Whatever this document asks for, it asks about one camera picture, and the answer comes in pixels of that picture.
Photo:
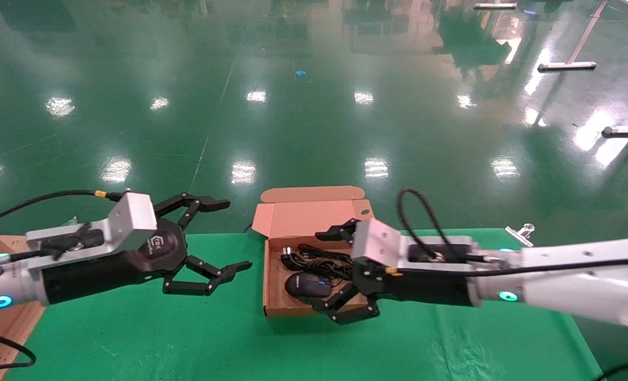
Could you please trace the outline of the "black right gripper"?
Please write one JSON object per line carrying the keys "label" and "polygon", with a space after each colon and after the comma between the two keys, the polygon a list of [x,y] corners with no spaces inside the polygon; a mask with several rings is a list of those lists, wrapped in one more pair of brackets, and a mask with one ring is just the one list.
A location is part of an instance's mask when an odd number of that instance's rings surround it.
{"label": "black right gripper", "polygon": [[[358,219],[316,232],[319,241],[354,244]],[[475,285],[464,274],[472,271],[468,262],[401,262],[386,266],[365,257],[354,259],[352,284],[346,284],[328,298],[300,297],[299,301],[327,316],[333,323],[347,325],[380,315],[377,301],[422,302],[425,304],[478,306]],[[345,310],[358,294],[366,297],[362,306]]]}

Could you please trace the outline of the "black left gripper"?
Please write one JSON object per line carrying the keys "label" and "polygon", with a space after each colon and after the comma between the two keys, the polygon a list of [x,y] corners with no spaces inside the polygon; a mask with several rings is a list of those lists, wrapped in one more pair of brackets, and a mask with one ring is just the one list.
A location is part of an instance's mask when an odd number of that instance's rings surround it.
{"label": "black left gripper", "polygon": [[[41,271],[48,304],[108,292],[120,287],[144,284],[163,278],[163,293],[175,296],[210,296],[217,287],[232,282],[237,273],[252,267],[251,261],[217,268],[195,256],[187,256],[185,230],[199,213],[217,212],[231,201],[189,193],[174,195],[154,205],[159,229],[136,250],[121,251],[97,259],[45,268]],[[180,208],[186,212],[178,222],[162,219]],[[185,265],[208,281],[182,282],[174,277]]]}

